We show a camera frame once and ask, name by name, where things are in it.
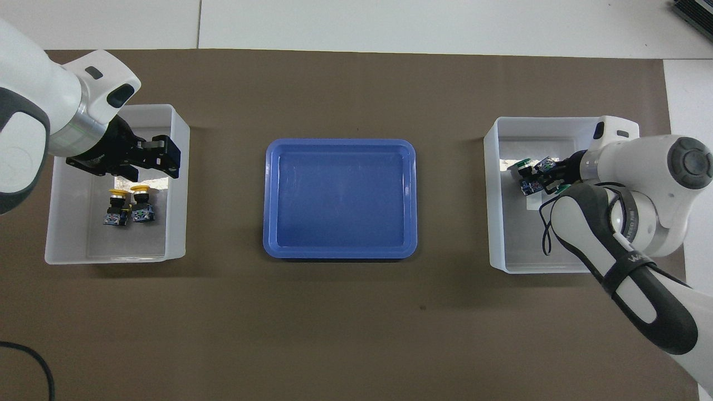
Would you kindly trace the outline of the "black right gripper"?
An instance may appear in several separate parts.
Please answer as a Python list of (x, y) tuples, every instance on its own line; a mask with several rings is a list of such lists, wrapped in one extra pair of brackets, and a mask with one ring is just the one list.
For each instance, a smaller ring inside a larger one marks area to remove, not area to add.
[(544, 176), (543, 190), (545, 190), (545, 193), (558, 194), (565, 190), (569, 184), (572, 185), (589, 180), (582, 173), (582, 160), (586, 153), (587, 150), (578, 150), (578, 152), (563, 160), (549, 158), (549, 174), (563, 174), (564, 177)]

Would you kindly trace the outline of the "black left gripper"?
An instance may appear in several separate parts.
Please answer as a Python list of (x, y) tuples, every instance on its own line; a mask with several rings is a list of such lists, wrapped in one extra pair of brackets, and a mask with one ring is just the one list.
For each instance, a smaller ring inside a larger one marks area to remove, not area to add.
[(102, 139), (94, 147), (76, 157), (66, 158), (66, 164), (97, 176), (120, 176), (130, 182), (139, 181), (139, 170), (153, 169), (178, 179), (181, 151), (168, 135), (156, 135), (141, 140), (122, 118), (114, 118)]

